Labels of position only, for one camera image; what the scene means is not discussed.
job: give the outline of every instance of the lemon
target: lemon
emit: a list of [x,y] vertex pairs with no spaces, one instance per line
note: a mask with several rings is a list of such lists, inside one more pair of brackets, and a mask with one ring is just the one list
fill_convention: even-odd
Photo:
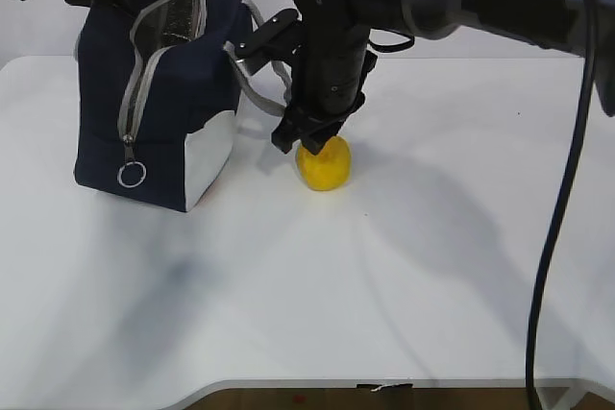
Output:
[[315,191],[332,191],[350,177],[352,154],[346,140],[331,138],[318,156],[303,145],[297,151],[297,166],[307,185]]

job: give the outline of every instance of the bag strap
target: bag strap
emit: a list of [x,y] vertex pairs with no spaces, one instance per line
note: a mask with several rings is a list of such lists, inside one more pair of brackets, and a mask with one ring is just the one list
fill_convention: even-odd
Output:
[[[257,5],[254,3],[254,1],[253,0],[241,0],[241,2],[246,7],[248,7],[252,17],[257,23],[257,26],[258,27],[262,26],[265,21]],[[234,45],[230,43],[229,41],[227,41],[224,44],[224,50],[229,55],[229,59],[231,60],[231,65],[233,66],[234,73],[237,77],[237,80],[239,81],[239,85],[241,86],[241,89],[246,94],[248,99],[252,101],[252,103],[257,108],[262,110],[263,112],[266,112],[269,115],[273,115],[274,117],[283,117],[284,112],[286,111],[286,107],[284,105],[281,105],[280,103],[276,103],[275,101],[270,100],[269,98],[265,98],[264,96],[260,95],[256,90],[254,90],[253,87],[250,85],[250,81],[248,80],[248,77],[244,75],[244,73],[241,71],[241,68],[237,64],[237,55],[234,51]],[[278,77],[282,79],[282,82],[285,87],[285,92],[284,92],[283,97],[286,103],[288,104],[291,98],[292,79],[288,75],[288,72],[284,68],[284,65],[281,61],[271,61],[271,67],[273,68],[273,71],[276,73],[276,75],[278,75]]]

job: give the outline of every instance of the white wall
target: white wall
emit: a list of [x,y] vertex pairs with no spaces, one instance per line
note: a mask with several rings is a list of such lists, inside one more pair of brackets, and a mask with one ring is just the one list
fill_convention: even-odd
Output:
[[[270,16],[292,7],[291,0],[256,0]],[[86,10],[66,6],[62,0],[0,0],[0,67],[25,55],[68,55]],[[437,42],[420,40],[414,57],[527,57],[545,52],[512,40],[464,30]]]

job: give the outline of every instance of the navy blue bag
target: navy blue bag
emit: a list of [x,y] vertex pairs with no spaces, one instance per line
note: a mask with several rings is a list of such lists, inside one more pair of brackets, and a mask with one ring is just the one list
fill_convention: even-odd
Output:
[[77,47],[78,184],[191,210],[224,166],[240,96],[224,51],[253,31],[246,0],[92,6]]

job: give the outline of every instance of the zipper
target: zipper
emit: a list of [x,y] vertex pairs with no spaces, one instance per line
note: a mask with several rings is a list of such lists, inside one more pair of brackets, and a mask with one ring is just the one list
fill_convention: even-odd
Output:
[[[123,187],[126,188],[138,187],[145,181],[145,176],[147,174],[145,165],[143,165],[141,162],[136,161],[135,157],[136,137],[138,135],[138,130],[141,125],[141,120],[143,118],[143,113],[147,104],[147,99],[149,96],[150,88],[152,86],[152,81],[154,80],[156,68],[158,67],[160,59],[162,58],[164,53],[166,53],[170,48],[172,48],[164,47],[157,50],[156,52],[154,52],[154,54],[152,54],[149,60],[147,60],[145,67],[143,67],[143,57],[141,56],[139,50],[136,47],[135,36],[138,32],[141,22],[148,14],[155,11],[156,9],[168,5],[171,1],[173,0],[159,0],[158,2],[142,10],[137,17],[133,28],[131,29],[131,43],[135,48],[135,68],[133,69],[133,74],[131,75],[131,78],[126,87],[124,98],[122,100],[122,106],[120,107],[117,119],[119,138],[124,145],[124,165],[120,168],[118,172],[117,180]],[[186,37],[188,41],[194,40],[201,33],[201,23],[203,21],[203,19],[199,21],[199,18],[202,15],[201,5],[202,0],[192,0],[192,21],[190,23],[192,26],[192,30],[189,32],[188,37]],[[136,184],[127,184],[122,178],[124,171],[127,169],[127,167],[134,165],[138,166],[141,169],[141,178]]]

